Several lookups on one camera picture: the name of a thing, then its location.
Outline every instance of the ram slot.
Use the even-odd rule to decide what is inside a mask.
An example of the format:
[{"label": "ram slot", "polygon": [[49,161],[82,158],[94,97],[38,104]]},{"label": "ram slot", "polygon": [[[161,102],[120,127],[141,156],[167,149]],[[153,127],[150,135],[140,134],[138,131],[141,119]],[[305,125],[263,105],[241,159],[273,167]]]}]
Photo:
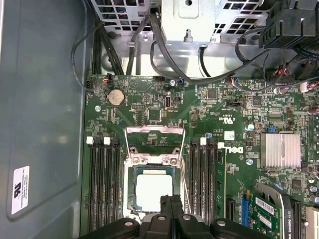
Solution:
[{"label": "ram slot", "polygon": [[114,184],[113,184],[113,222],[119,219],[119,202],[121,201],[119,196],[120,187],[120,147],[118,144],[114,144]]},{"label": "ram slot", "polygon": [[105,224],[112,222],[112,146],[108,145],[105,149]]},{"label": "ram slot", "polygon": [[204,195],[206,196],[206,181],[207,178],[207,168],[206,168],[206,146],[200,146],[199,162],[198,162],[198,183],[197,183],[197,195],[198,195],[198,211],[197,213],[203,218],[206,222],[206,206],[204,205]]},{"label": "ram slot", "polygon": [[103,185],[104,185],[104,148],[98,148],[99,153],[97,157],[97,173],[96,173],[96,227],[100,228],[104,225],[104,221],[102,218],[103,214]]},{"label": "ram slot", "polygon": [[216,147],[213,144],[209,144],[206,148],[206,165],[207,177],[206,177],[206,192],[205,192],[205,211],[206,211],[206,223],[209,225],[214,218],[214,206],[215,206],[215,155]]},{"label": "ram slot", "polygon": [[189,149],[189,200],[191,211],[196,214],[196,163],[197,163],[197,146],[195,144],[190,145]]},{"label": "ram slot", "polygon": [[96,229],[96,163],[98,158],[98,149],[96,146],[90,148],[90,180],[89,180],[89,231]]}]

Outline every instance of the heatsink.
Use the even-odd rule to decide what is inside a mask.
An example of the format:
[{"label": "heatsink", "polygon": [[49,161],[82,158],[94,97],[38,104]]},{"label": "heatsink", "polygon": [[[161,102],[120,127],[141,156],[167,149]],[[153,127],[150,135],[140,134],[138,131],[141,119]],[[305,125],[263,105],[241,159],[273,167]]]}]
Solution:
[{"label": "heatsink", "polygon": [[313,207],[306,207],[306,239],[319,239],[319,210]]},{"label": "heatsink", "polygon": [[270,168],[300,168],[300,135],[292,133],[262,134],[261,166]]}]

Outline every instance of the screw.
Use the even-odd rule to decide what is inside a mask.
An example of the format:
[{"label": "screw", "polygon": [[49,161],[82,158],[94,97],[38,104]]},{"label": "screw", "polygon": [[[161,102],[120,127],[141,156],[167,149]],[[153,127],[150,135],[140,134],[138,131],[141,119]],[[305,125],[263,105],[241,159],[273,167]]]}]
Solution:
[{"label": "screw", "polygon": [[140,159],[139,158],[133,158],[133,163],[139,163]]},{"label": "screw", "polygon": [[318,188],[316,186],[311,186],[309,189],[312,193],[315,193],[316,191],[318,191]]},{"label": "screw", "polygon": [[248,158],[248,159],[246,160],[246,164],[247,164],[248,166],[253,165],[253,163],[254,163],[254,161],[253,161],[251,158]]},{"label": "screw", "polygon": [[302,220],[302,222],[304,223],[304,226],[305,226],[305,227],[308,227],[308,226],[309,226],[309,222],[308,222],[308,221]]},{"label": "screw", "polygon": [[219,225],[221,227],[226,226],[226,223],[224,221],[217,221],[216,223],[217,223],[217,225]]},{"label": "screw", "polygon": [[176,81],[175,81],[175,80],[170,80],[170,81],[169,81],[169,85],[170,85],[170,86],[175,86],[175,84],[176,84]]},{"label": "screw", "polygon": [[171,159],[170,159],[170,163],[171,163],[172,165],[176,165],[176,164],[177,164],[177,159],[176,159],[176,158],[171,158]]},{"label": "screw", "polygon": [[102,108],[101,108],[100,106],[95,106],[95,111],[96,111],[96,112],[100,112],[101,109],[102,109]]},{"label": "screw", "polygon": [[186,220],[186,221],[188,221],[188,220],[191,219],[191,217],[190,217],[189,215],[184,215],[182,218],[183,218],[184,220]]}]

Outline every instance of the blue connector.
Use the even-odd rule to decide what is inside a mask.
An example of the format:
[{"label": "blue connector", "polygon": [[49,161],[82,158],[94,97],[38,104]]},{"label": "blue connector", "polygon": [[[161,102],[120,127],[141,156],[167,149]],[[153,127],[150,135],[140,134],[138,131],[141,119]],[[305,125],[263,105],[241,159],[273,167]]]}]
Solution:
[{"label": "blue connector", "polygon": [[275,133],[276,132],[276,128],[271,126],[268,128],[268,133]]},{"label": "blue connector", "polygon": [[249,227],[249,201],[246,198],[243,198],[241,203],[241,224]]}]

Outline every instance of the metal bracket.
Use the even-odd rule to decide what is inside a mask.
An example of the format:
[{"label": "metal bracket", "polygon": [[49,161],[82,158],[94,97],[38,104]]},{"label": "metal bracket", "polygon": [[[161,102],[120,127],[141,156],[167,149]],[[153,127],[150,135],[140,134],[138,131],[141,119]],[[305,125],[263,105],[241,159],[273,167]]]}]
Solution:
[{"label": "metal bracket", "polygon": [[[151,131],[159,131],[160,133],[164,134],[178,134],[182,135],[182,141],[181,145],[178,148],[175,148],[172,154],[160,154],[160,155],[150,155],[148,153],[141,153],[137,152],[137,150],[134,147],[130,147],[129,140],[128,140],[128,134],[131,133],[149,133]],[[123,197],[123,215],[124,217],[130,217],[131,216],[131,210],[128,209],[128,170],[130,167],[133,167],[135,165],[147,165],[147,164],[161,164],[163,166],[175,166],[177,168],[180,168],[181,171],[181,189],[180,194],[181,198],[184,198],[184,191],[186,193],[187,198],[187,204],[188,204],[188,210],[190,212],[190,202],[189,202],[189,196],[187,191],[187,184],[185,179],[185,173],[184,173],[184,161],[182,158],[182,150],[185,140],[185,129],[183,128],[173,128],[173,127],[167,127],[162,125],[144,125],[144,126],[137,126],[137,127],[127,127],[124,130],[125,135],[125,141],[126,141],[126,147],[128,150],[128,157],[125,160],[125,166],[124,166],[124,197]],[[139,213],[139,217],[144,217],[144,213]]]}]

